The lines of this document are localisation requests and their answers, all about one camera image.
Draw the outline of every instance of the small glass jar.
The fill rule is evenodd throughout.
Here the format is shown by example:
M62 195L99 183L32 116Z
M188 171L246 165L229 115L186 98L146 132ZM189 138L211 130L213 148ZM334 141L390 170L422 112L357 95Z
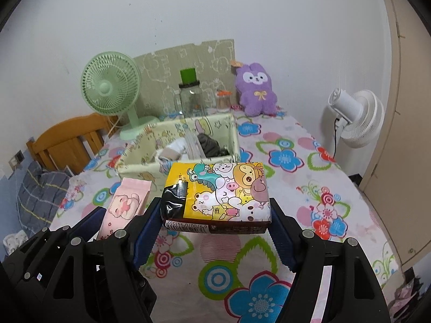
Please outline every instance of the small glass jar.
M205 107L203 106L202 90L200 82L196 78L195 68L187 68L180 71L182 84L178 87L181 89L180 98L183 115L189 117L203 117L206 115Z
M215 96L217 112L227 113L231 110L231 96L230 91L217 91Z
M203 117L206 115L205 107L202 101L202 90L199 87L199 81L182 85L181 88L181 106L185 118Z

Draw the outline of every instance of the blue gripper pad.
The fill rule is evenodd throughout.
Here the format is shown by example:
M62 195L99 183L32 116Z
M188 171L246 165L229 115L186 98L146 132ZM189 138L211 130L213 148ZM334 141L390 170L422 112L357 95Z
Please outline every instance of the blue gripper pad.
M294 244L285 228L287 217L284 215L277 202L274 203L274 201L275 200L271 200L272 221L268 227L268 231L282 264L289 267L292 272L296 272L298 262L295 258Z
M89 241L100 229L106 209L98 206L74 227L69 234L69 239L81 237L84 241Z
M140 266L148 261L151 249L156 242L157 235L159 234L162 224L159 199L157 206L152 211L134 245L133 265L136 269L139 269Z

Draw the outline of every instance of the power cord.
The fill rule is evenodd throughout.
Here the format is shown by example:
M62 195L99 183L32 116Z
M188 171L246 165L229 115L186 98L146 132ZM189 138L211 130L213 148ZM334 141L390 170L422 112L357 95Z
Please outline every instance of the power cord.
M106 144L106 142L108 142L108 140L109 140L109 135L111 134L111 132L116 128L116 127L118 127L117 126L117 124L120 122L120 119L121 119L121 117L122 117L122 115L120 115L119 117L118 117L118 120L116 121L116 123L115 124L113 124L113 126L111 127L111 129L108 131L108 134L106 135L106 139L104 140L104 142L103 142L103 144L105 145Z
M335 118L333 121L333 141L335 142L335 148L333 150L333 156L332 158L335 159L335 153L337 153L337 121L339 121L339 118Z
M120 126L118 126L117 124L120 122L120 119L123 117L123 115L124 115L124 113L123 114L121 114L119 117L118 117L118 120L115 122L115 124L111 121L111 118L110 117L108 117L108 121L109 121L109 123L113 126L113 127L116 127L117 129L120 129L120 128L122 128L122 127L124 127L124 126L126 126L127 124L125 124L125 125L120 125Z

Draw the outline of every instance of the cartoon tissue pack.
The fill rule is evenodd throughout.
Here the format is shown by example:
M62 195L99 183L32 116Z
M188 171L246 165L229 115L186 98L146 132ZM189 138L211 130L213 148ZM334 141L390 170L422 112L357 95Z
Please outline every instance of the cartoon tissue pack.
M271 207L262 163L174 163L160 210L166 228L195 233L264 233Z
M151 182L123 178L105 213L97 240L106 239L116 230L126 227L135 215L144 213Z

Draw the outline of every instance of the barcode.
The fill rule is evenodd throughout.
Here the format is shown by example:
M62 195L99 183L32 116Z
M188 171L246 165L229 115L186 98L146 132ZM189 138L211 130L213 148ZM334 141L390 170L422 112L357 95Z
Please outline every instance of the barcode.
M210 233L208 225L201 225L199 223L187 223L178 221L165 221L165 227L168 230L178 231L178 232L194 232L194 233Z

